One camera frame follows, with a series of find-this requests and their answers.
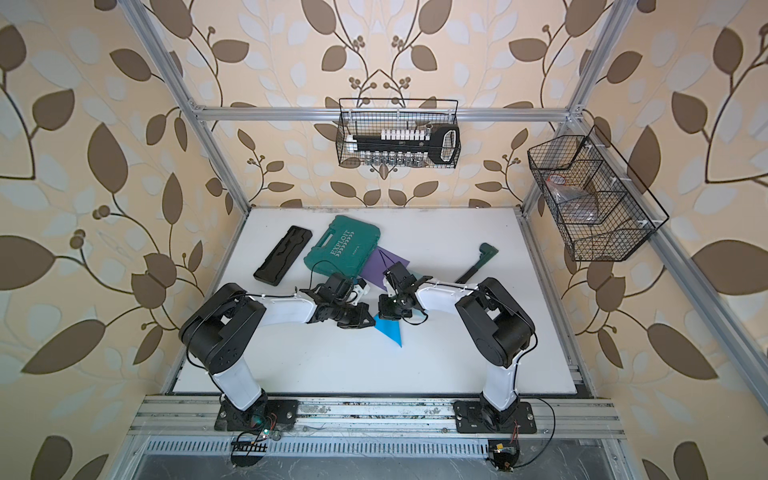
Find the blue square paper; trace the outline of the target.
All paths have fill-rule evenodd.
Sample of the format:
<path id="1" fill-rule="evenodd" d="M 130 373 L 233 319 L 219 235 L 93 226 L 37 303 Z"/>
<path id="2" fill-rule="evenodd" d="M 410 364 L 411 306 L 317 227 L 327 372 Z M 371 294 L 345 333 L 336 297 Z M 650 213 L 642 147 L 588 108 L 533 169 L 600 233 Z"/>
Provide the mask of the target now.
<path id="1" fill-rule="evenodd" d="M 398 347 L 402 347 L 401 327 L 399 321 L 381 319 L 379 316 L 375 316 L 374 320 L 375 328 L 377 331 L 392 340 Z"/>

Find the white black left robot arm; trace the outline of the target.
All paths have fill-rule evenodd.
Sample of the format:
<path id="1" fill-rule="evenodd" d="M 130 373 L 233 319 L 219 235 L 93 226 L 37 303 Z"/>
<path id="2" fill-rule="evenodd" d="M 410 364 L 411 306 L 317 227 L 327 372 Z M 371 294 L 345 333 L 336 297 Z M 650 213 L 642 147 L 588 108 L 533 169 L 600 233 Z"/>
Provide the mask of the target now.
<path id="1" fill-rule="evenodd" d="M 293 294 L 252 293 L 236 283 L 219 288 L 183 324 L 179 339 L 195 366 L 207 372 L 225 404 L 250 413 L 267 395 L 243 355 L 260 326 L 315 324 L 331 320 L 341 329 L 375 325 L 361 300 L 364 282 L 334 274 Z"/>

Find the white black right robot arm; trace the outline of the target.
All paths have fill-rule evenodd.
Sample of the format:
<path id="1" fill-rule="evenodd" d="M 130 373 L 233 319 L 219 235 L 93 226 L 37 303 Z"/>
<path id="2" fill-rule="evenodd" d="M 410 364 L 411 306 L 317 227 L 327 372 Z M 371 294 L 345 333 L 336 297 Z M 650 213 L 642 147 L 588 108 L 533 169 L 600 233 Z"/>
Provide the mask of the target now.
<path id="1" fill-rule="evenodd" d="M 379 297 L 378 317 L 410 320 L 415 312 L 457 315 L 474 346 L 488 363 L 480 402 L 500 423 L 519 404 L 517 377 L 521 360 L 538 346 L 533 320 L 500 281 L 488 277 L 478 284 L 445 283 L 416 277 L 398 262 L 384 271 L 387 292 Z"/>

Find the purple square paper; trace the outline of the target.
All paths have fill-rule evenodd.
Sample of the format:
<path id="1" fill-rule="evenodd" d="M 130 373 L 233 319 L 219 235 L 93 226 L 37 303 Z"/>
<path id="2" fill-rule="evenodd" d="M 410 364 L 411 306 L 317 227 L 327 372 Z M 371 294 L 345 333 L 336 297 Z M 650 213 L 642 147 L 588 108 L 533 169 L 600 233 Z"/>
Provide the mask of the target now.
<path id="1" fill-rule="evenodd" d="M 379 289 L 386 290 L 385 272 L 396 263 L 402 263 L 407 267 L 410 261 L 377 246 L 364 264 L 359 276 Z"/>

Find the green plastic tool case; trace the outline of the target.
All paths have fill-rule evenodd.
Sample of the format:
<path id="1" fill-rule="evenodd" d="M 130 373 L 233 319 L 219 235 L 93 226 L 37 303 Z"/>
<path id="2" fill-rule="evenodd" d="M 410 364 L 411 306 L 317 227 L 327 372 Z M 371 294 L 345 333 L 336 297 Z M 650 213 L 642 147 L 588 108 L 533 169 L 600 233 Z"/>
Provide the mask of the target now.
<path id="1" fill-rule="evenodd" d="M 381 232 L 372 224 L 337 215 L 303 261 L 312 273 L 357 277 L 378 245 Z"/>

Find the black foam tool tray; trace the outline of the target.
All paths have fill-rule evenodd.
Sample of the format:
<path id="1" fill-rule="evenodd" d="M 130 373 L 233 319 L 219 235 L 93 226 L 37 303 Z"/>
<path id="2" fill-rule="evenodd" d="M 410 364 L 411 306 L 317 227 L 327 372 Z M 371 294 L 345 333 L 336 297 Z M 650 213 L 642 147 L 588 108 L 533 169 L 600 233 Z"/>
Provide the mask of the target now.
<path id="1" fill-rule="evenodd" d="M 311 238 L 312 232 L 309 229 L 291 226 L 255 270 L 254 279 L 270 286 L 277 286 Z"/>

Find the black socket set holder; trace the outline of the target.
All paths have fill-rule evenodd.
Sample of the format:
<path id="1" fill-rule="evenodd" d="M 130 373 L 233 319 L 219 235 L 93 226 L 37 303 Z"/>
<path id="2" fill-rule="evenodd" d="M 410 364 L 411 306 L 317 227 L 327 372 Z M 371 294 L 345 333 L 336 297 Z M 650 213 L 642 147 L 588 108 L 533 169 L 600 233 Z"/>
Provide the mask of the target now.
<path id="1" fill-rule="evenodd" d="M 460 129 L 454 124 L 426 124 L 414 129 L 384 129 L 378 134 L 346 134 L 342 137 L 345 153 L 366 153 L 371 160 L 393 159 L 454 163 L 461 148 Z"/>

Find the small circuit board left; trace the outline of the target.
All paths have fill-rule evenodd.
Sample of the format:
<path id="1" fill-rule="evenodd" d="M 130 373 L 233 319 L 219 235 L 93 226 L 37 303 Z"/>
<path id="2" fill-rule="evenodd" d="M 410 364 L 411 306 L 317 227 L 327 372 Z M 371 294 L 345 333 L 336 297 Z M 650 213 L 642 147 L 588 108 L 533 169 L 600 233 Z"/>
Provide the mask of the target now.
<path id="1" fill-rule="evenodd" d="M 256 465 L 265 456 L 267 442 L 279 441 L 282 434 L 276 430 L 240 432 L 230 443 L 229 460 L 236 468 Z"/>

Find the small circuit board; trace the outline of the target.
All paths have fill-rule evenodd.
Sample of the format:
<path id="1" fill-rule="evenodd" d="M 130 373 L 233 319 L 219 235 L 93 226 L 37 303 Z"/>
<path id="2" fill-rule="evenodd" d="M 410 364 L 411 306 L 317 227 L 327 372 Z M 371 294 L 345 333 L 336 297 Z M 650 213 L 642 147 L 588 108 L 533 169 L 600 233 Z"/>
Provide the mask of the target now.
<path id="1" fill-rule="evenodd" d="M 496 469 L 512 472 L 520 457 L 520 444 L 516 439 L 489 440 L 486 460 Z"/>
<path id="2" fill-rule="evenodd" d="M 229 460 L 236 468 L 256 465 L 265 456 L 267 442 L 279 441 L 282 434 L 276 430 L 240 432 L 230 443 Z"/>

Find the plastic bag in basket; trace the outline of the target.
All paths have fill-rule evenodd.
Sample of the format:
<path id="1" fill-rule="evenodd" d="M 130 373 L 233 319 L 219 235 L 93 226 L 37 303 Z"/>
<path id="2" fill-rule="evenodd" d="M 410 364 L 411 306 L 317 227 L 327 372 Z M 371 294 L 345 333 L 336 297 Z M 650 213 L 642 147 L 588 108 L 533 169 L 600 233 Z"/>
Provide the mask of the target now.
<path id="1" fill-rule="evenodd" d="M 599 204 L 595 193 L 567 185 L 565 178 L 559 175 L 548 177 L 546 185 L 565 223 L 595 224 L 598 222 Z"/>

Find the small circuit board right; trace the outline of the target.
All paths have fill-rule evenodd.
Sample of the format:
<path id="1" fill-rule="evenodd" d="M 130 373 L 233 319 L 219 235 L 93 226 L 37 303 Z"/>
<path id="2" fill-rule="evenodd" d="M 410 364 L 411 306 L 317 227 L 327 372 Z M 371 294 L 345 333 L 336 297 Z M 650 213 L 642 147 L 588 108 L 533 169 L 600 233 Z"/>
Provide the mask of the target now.
<path id="1" fill-rule="evenodd" d="M 516 439 L 489 440 L 486 460 L 496 469 L 512 472 L 520 457 L 520 444 Z"/>

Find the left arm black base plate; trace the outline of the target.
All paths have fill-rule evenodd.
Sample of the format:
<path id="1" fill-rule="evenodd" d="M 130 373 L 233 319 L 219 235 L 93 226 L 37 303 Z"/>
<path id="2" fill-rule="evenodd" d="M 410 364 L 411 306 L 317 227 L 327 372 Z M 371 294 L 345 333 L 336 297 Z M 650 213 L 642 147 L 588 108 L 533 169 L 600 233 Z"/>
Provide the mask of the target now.
<path id="1" fill-rule="evenodd" d="M 214 429 L 231 432 L 292 430 L 298 418 L 298 407 L 297 400 L 262 398 L 246 410 L 238 410 L 223 396 Z"/>

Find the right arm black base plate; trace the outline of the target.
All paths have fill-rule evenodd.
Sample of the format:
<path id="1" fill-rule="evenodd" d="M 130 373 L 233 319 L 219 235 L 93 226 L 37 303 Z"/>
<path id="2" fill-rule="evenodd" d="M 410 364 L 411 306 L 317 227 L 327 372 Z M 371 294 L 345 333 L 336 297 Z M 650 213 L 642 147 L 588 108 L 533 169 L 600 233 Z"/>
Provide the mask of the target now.
<path id="1" fill-rule="evenodd" d="M 461 434 L 535 434 L 537 425 L 531 404 L 515 400 L 499 411 L 484 398 L 453 403 L 456 430 Z"/>

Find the aluminium frame post right rear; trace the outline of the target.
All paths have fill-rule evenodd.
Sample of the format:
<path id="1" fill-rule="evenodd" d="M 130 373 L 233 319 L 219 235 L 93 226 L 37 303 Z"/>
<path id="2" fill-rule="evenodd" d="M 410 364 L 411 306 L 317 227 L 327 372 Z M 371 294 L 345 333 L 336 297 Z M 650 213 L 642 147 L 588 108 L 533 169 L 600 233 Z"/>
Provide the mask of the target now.
<path id="1" fill-rule="evenodd" d="M 509 109 L 509 114 L 518 113 L 518 118 L 514 118 L 514 121 L 554 122 L 558 124 L 555 129 L 556 136 L 566 133 L 585 133 L 587 122 L 584 119 L 584 113 L 588 101 L 612 51 L 624 33 L 635 6 L 636 1 L 613 2 L 605 27 L 587 59 L 576 89 L 565 109 L 531 108 L 517 111 Z"/>

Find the aluminium frame post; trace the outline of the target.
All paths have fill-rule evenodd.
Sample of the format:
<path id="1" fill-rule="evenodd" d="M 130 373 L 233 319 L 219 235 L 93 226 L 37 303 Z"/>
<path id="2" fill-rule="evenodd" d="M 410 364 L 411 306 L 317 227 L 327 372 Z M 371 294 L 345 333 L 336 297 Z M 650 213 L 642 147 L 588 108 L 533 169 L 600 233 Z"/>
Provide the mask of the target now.
<path id="1" fill-rule="evenodd" d="M 165 49 L 164 43 L 154 29 L 145 5 L 141 1 L 132 0 L 118 1 L 118 5 L 121 7 L 131 28 L 147 50 L 160 77 L 165 82 L 166 88 L 207 154 L 212 169 L 220 176 L 223 186 L 231 194 L 234 205 L 245 216 L 248 216 L 251 209 L 250 203 L 222 150 L 218 146 L 213 133 L 208 128 L 206 121 L 198 116 L 201 108 L 196 104 L 185 86 L 182 76 L 176 71 L 170 53 Z"/>
<path id="2" fill-rule="evenodd" d="M 584 119 L 584 113 L 588 101 L 612 51 L 624 33 L 635 6 L 636 1 L 613 2 L 605 27 L 587 59 L 576 89 L 565 109 L 531 108 L 517 111 L 509 109 L 509 114 L 518 113 L 518 118 L 514 118 L 514 121 L 554 122 L 558 124 L 555 129 L 556 136 L 566 133 L 585 133 L 587 122 Z"/>

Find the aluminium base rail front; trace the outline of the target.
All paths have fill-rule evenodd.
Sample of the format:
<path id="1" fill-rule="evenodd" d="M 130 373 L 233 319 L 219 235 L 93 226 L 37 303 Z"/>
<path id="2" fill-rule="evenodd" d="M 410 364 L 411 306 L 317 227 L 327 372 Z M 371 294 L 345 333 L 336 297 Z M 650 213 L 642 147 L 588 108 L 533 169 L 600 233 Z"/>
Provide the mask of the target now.
<path id="1" fill-rule="evenodd" d="M 342 438 L 476 438 L 623 440 L 623 425 L 609 400 L 578 398 L 526 398 L 531 404 L 535 434 L 461 434 L 456 430 L 453 403 L 469 398 L 422 397 L 289 397 L 297 400 L 298 418 L 292 430 L 279 431 L 293 437 Z M 217 435 L 215 419 L 220 409 L 218 395 L 148 396 L 129 427 L 131 435 Z"/>

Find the aluminium frame right side rail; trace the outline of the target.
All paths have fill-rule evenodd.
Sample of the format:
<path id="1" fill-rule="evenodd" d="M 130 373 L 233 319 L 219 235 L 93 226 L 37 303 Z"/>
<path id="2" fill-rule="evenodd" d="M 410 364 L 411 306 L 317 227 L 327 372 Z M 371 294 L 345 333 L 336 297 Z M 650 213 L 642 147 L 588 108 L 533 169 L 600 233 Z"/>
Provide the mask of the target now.
<path id="1" fill-rule="evenodd" d="M 733 368 L 741 376 L 762 409 L 767 408 L 767 357 L 730 308 L 715 290 L 692 257 L 677 241 L 671 230 L 671 217 L 650 189 L 641 192 L 627 173 L 628 162 L 612 144 L 601 141 L 593 128 L 581 119 L 572 119 L 567 128 L 590 138 L 603 159 L 613 169 L 639 207 L 656 227 L 646 243 L 659 257 L 688 302 L 725 352 Z"/>

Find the aluminium frame post left rear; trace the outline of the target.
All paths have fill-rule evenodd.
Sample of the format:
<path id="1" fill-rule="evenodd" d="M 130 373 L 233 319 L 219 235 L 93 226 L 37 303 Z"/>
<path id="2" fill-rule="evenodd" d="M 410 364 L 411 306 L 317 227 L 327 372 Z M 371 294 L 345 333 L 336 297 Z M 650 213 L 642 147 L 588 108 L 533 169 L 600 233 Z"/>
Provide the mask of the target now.
<path id="1" fill-rule="evenodd" d="M 213 133 L 208 128 L 206 121 L 198 116 L 201 108 L 196 104 L 185 86 L 182 76 L 176 71 L 170 53 L 165 49 L 164 43 L 154 29 L 145 5 L 141 1 L 132 0 L 118 1 L 118 5 L 121 7 L 131 28 L 147 50 L 160 77 L 165 82 L 166 88 L 207 154 L 212 169 L 220 176 L 223 186 L 231 194 L 234 205 L 245 216 L 248 216 L 251 209 L 250 203 L 222 150 L 218 146 Z"/>

